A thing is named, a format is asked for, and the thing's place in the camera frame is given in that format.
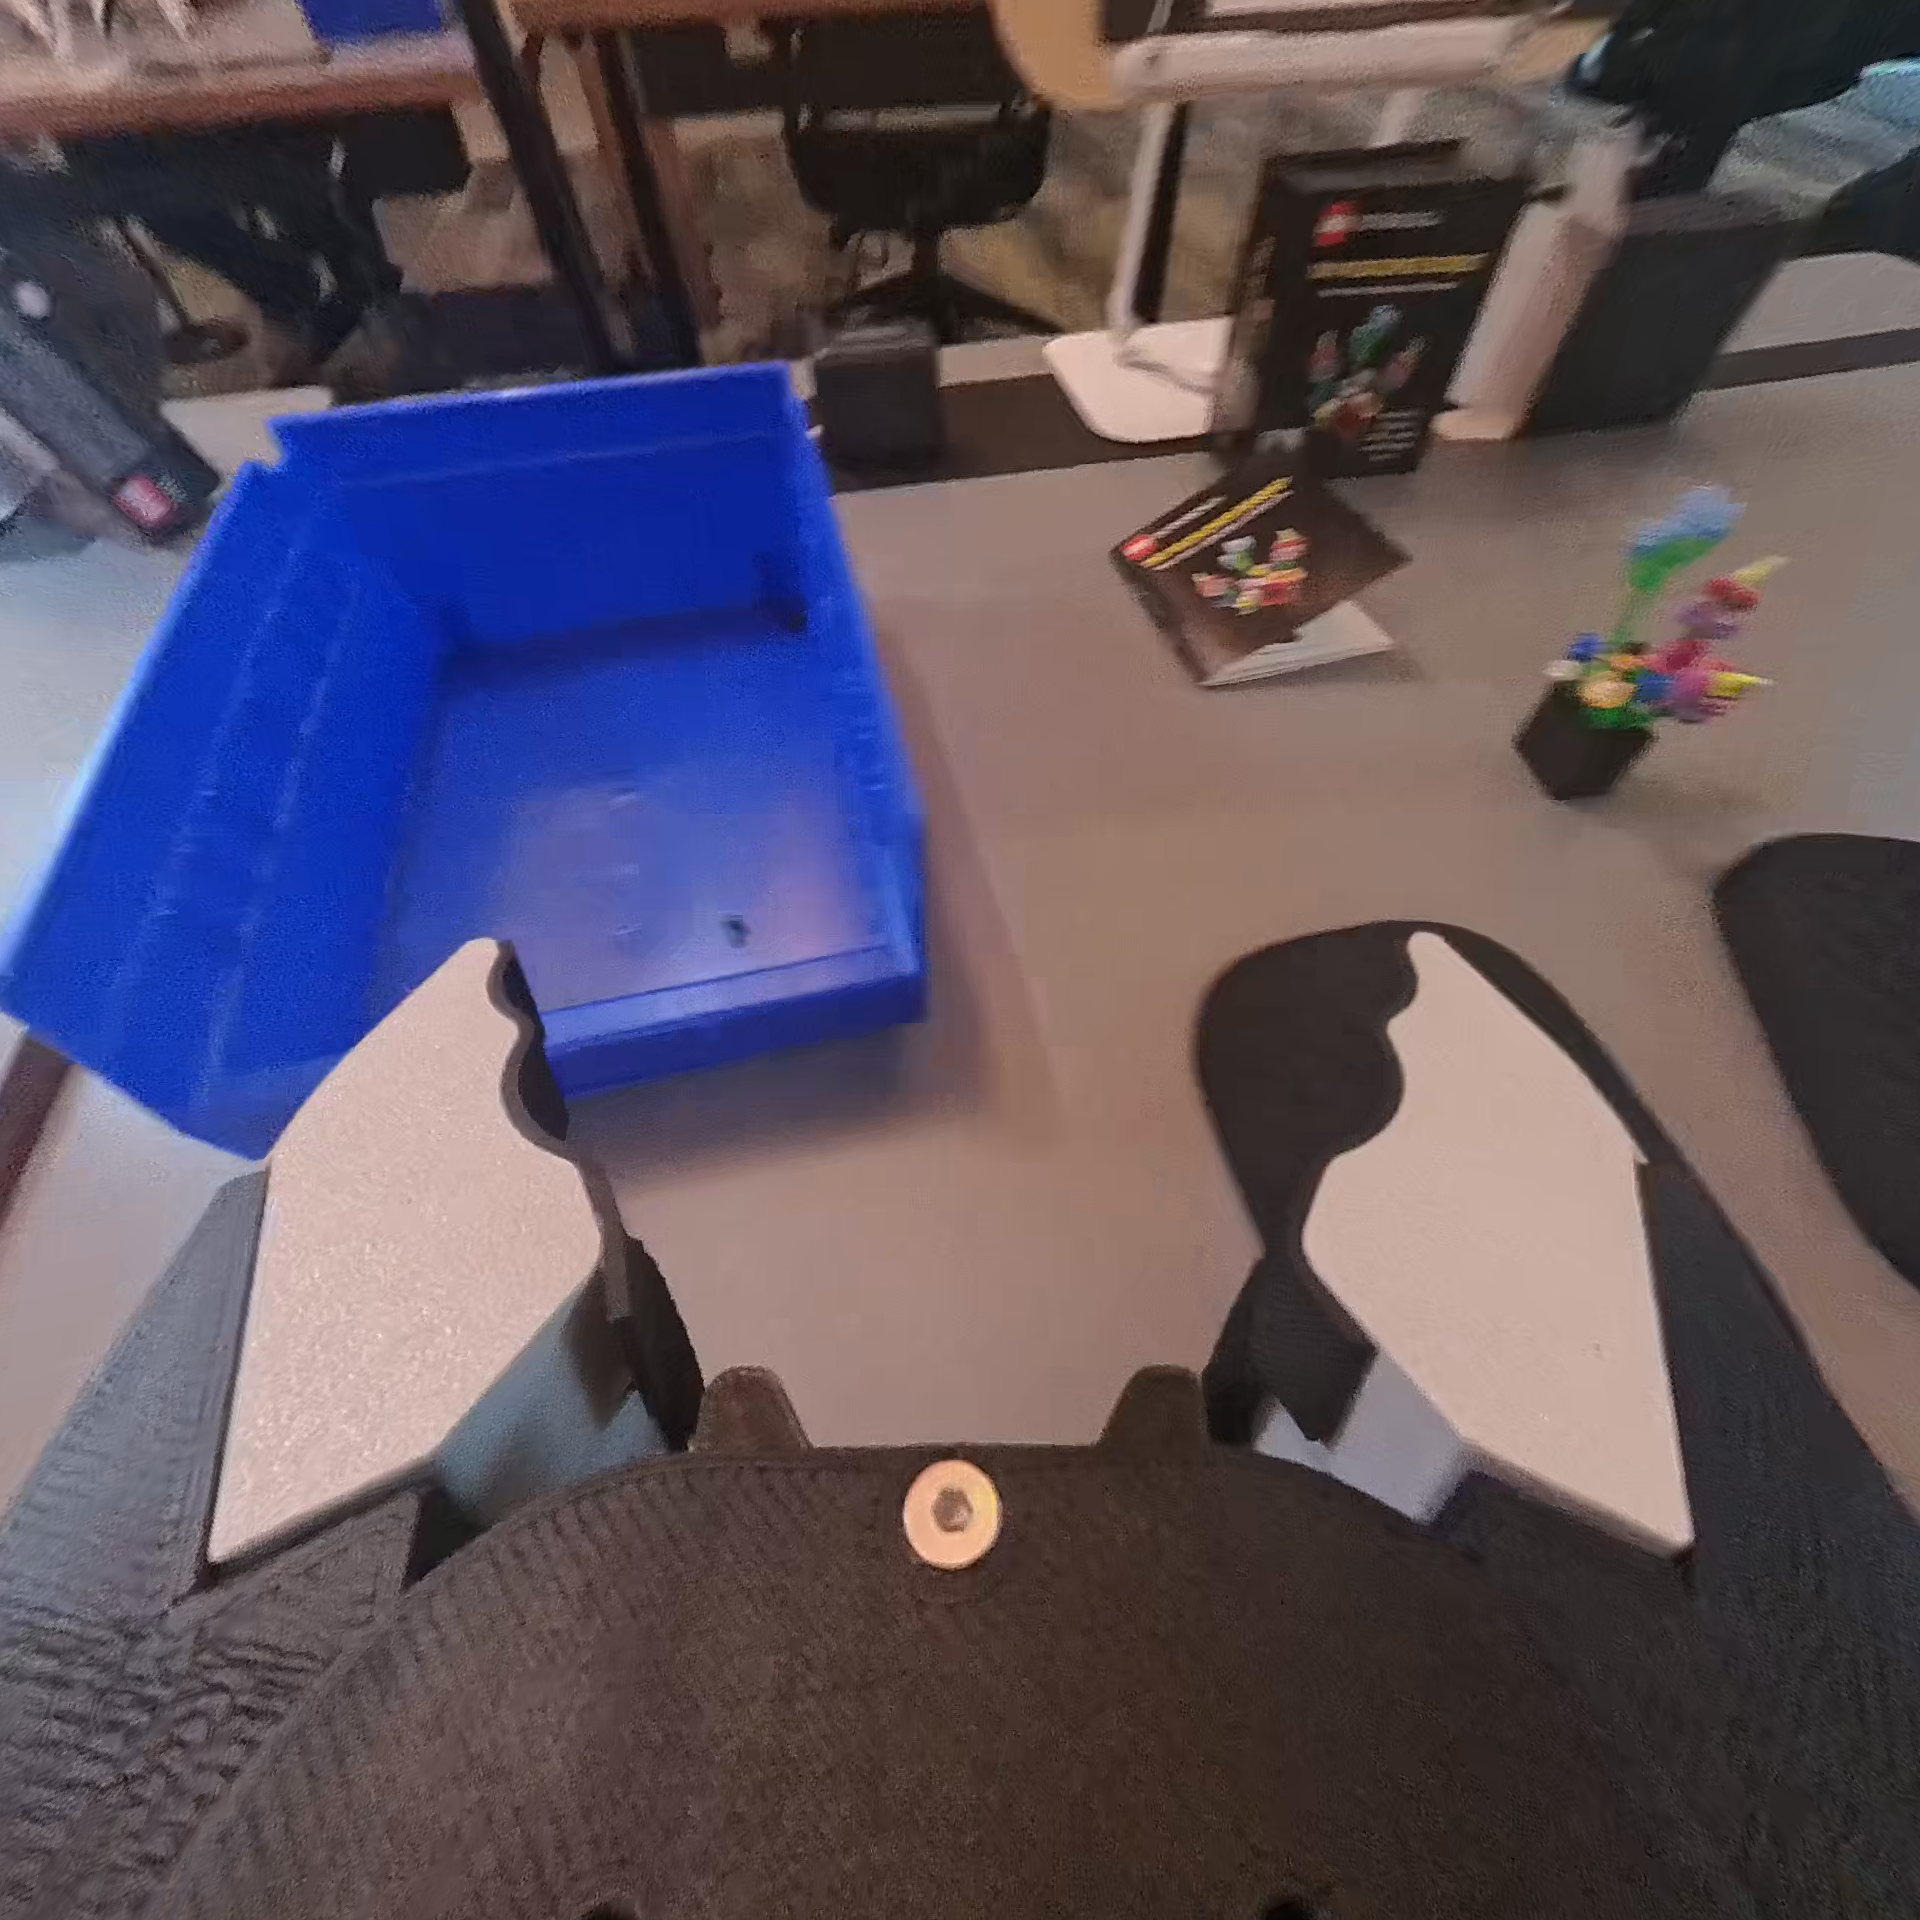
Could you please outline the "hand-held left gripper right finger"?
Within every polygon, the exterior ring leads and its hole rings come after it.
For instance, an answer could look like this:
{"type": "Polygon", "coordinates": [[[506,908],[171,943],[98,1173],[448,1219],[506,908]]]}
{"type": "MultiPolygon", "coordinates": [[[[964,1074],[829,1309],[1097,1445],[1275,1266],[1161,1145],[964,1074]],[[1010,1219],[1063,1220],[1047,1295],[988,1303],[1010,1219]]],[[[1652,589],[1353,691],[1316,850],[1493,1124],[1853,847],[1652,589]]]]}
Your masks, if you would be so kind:
{"type": "Polygon", "coordinates": [[[1212,1433],[1410,1521],[1489,1479],[1682,1559],[1697,1524],[1644,1197],[1657,1164],[1451,947],[1417,932],[1410,963],[1388,1026],[1401,1102],[1329,1165],[1303,1226],[1312,1273],[1268,1261],[1244,1207],[1258,1258],[1203,1373],[1212,1433]]]}

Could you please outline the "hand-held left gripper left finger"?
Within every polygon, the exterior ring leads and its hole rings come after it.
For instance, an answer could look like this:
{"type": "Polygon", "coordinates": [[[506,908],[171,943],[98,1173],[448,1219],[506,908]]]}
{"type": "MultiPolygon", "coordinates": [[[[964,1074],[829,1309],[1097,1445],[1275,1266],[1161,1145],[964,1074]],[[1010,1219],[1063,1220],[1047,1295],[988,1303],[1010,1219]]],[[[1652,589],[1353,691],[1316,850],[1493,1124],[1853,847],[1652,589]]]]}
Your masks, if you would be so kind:
{"type": "Polygon", "coordinates": [[[241,1567],[399,1491],[475,1527],[688,1447],[705,1370],[569,1143],[516,954],[469,941],[266,1165],[205,1551],[241,1567]]]}

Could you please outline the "lego instruction booklet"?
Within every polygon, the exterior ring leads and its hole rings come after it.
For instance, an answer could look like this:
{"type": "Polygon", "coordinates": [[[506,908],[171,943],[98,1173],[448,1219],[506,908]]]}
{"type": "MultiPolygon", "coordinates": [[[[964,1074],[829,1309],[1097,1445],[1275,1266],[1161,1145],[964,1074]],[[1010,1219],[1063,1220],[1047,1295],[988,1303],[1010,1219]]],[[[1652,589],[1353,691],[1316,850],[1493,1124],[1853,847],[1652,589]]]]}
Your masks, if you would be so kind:
{"type": "Polygon", "coordinates": [[[1405,550],[1290,454],[1259,454],[1137,529],[1112,563],[1207,691],[1388,657],[1360,597],[1405,550]]]}

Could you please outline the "lego flower bouquet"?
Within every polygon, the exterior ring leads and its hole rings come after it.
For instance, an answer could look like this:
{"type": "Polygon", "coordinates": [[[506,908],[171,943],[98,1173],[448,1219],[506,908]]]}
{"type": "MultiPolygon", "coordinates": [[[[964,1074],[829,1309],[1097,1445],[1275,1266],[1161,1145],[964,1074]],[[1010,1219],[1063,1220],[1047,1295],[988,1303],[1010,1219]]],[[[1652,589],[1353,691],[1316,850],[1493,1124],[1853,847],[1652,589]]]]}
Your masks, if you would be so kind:
{"type": "Polygon", "coordinates": [[[1668,589],[1715,561],[1743,517],[1745,502],[1725,487],[1690,487],[1625,541],[1611,621],[1578,634],[1543,668],[1540,700],[1514,737],[1547,799],[1603,799],[1661,731],[1705,727],[1769,691],[1730,649],[1785,558],[1703,573],[1671,612],[1668,634],[1652,630],[1668,589]]]}

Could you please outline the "black lego set box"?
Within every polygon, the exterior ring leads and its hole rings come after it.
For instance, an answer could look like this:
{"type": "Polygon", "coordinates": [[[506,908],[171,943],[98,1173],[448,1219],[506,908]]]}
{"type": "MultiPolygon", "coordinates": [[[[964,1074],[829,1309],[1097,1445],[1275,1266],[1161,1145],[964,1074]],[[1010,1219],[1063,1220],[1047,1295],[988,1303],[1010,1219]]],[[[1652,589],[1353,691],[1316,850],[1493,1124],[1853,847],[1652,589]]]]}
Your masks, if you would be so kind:
{"type": "Polygon", "coordinates": [[[1458,139],[1268,156],[1232,281],[1215,447],[1299,446],[1322,478],[1417,471],[1529,187],[1525,162],[1458,139]]]}

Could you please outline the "large blue plastic bin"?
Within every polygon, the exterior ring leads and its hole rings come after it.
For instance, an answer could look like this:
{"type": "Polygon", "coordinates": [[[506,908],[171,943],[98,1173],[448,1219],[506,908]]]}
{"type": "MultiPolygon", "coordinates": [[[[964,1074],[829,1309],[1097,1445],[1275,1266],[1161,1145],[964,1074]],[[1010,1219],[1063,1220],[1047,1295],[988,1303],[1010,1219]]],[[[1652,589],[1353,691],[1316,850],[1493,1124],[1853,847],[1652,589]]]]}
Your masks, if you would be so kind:
{"type": "Polygon", "coordinates": [[[4,940],[4,1011],[264,1159],[474,940],[567,1097],[924,1020],[927,814],[789,370],[296,417],[4,940]]]}

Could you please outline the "black printed cardboard box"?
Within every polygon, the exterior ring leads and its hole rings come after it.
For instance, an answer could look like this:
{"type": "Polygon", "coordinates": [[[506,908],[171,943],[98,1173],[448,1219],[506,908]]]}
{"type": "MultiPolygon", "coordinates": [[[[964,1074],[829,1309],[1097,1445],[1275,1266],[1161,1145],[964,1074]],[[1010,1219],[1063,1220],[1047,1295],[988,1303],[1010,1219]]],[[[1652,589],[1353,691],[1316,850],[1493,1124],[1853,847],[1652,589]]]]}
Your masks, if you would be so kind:
{"type": "Polygon", "coordinates": [[[7,433],[144,543],[203,526],[225,481],[164,414],[152,363],[101,333],[57,276],[12,247],[3,287],[7,433]]]}

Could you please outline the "small black box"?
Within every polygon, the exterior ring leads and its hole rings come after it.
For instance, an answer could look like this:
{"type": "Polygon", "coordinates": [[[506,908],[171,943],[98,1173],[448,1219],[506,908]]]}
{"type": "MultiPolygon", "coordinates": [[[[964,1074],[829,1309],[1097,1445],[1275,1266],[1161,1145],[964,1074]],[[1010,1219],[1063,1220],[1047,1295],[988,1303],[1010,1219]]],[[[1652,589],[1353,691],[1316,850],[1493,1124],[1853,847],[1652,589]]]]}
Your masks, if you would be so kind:
{"type": "Polygon", "coordinates": [[[834,467],[905,471],[947,450],[940,337],[924,319],[849,327],[812,354],[812,421],[834,467]]]}

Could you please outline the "white document stand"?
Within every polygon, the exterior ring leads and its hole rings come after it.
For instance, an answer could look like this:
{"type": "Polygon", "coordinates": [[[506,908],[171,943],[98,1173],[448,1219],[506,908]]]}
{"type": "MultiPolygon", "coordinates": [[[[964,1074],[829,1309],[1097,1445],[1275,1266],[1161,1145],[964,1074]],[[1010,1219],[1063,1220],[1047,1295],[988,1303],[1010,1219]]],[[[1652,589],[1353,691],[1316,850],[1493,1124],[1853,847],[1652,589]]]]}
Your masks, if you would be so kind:
{"type": "Polygon", "coordinates": [[[1274,3],[1175,4],[1154,39],[1124,45],[1152,66],[1204,83],[1189,103],[1139,111],[1112,285],[1097,329],[1051,339],[1045,363],[1080,421],[1101,441],[1164,447],[1209,427],[1225,319],[1164,323],[1160,283],[1180,203],[1192,108],[1277,97],[1292,105],[1373,101],[1364,149],[1409,142],[1437,89],[1476,86],[1512,65],[1559,4],[1527,3],[1274,3]]]}

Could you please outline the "black block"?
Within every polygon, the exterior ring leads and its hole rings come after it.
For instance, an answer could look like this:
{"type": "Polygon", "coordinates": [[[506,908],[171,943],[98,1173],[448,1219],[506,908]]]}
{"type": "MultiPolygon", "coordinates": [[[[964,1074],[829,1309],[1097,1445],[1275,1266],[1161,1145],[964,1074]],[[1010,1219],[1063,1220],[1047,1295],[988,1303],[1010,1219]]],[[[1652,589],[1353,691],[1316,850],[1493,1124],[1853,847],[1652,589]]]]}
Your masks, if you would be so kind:
{"type": "Polygon", "coordinates": [[[1747,195],[1634,203],[1522,435],[1659,426],[1681,414],[1808,226],[1747,195]]]}

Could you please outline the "black metal pole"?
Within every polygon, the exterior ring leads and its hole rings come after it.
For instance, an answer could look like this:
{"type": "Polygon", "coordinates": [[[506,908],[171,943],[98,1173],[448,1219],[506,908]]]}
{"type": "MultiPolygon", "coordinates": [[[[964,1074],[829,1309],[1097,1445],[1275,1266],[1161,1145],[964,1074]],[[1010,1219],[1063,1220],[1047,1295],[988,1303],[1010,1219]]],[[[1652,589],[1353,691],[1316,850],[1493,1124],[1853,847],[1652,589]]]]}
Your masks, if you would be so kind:
{"type": "Polygon", "coordinates": [[[499,3],[451,3],[471,65],[506,138],[535,238],[567,294],[595,374],[634,370],[634,327],[601,274],[581,203],[545,108],[539,61],[527,61],[499,3]]]}

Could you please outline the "wooden work table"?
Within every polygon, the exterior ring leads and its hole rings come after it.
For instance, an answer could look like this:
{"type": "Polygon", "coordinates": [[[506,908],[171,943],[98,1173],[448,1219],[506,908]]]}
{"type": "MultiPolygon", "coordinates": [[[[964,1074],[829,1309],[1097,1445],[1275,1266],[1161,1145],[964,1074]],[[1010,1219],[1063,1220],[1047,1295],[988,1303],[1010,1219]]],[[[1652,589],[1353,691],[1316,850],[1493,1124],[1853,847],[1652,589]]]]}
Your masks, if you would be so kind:
{"type": "Polygon", "coordinates": [[[277,58],[196,53],[163,65],[131,54],[74,65],[7,47],[3,139],[24,149],[42,139],[319,124],[360,111],[451,110],[482,97],[459,31],[313,44],[277,58]]]}

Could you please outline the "black office chair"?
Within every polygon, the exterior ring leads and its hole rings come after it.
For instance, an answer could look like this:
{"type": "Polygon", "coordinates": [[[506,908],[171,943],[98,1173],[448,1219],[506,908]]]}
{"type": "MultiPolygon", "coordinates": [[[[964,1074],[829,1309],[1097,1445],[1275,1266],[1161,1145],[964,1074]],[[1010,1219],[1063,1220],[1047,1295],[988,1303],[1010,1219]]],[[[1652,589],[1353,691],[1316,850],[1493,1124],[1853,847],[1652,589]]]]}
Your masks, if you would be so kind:
{"type": "Polygon", "coordinates": [[[1059,331],[1053,317],[945,266],[955,230],[1010,225],[1041,195],[1051,110],[1018,93],[989,110],[841,111],[791,99],[784,156],[825,217],[849,278],[824,327],[924,324],[937,345],[1059,331]]]}

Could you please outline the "beige rounded board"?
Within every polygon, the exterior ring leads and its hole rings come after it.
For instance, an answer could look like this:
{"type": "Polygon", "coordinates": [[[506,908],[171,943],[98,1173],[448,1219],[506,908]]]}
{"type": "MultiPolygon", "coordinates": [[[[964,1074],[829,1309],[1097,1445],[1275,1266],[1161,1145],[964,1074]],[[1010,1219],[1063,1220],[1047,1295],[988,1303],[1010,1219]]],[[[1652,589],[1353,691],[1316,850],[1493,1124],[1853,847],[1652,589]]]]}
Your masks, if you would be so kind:
{"type": "Polygon", "coordinates": [[[989,3],[992,27],[1026,91],[1049,108],[1116,111],[1184,105],[1207,86],[1177,65],[1152,66],[1124,45],[1154,39],[1175,4],[989,3]]]}

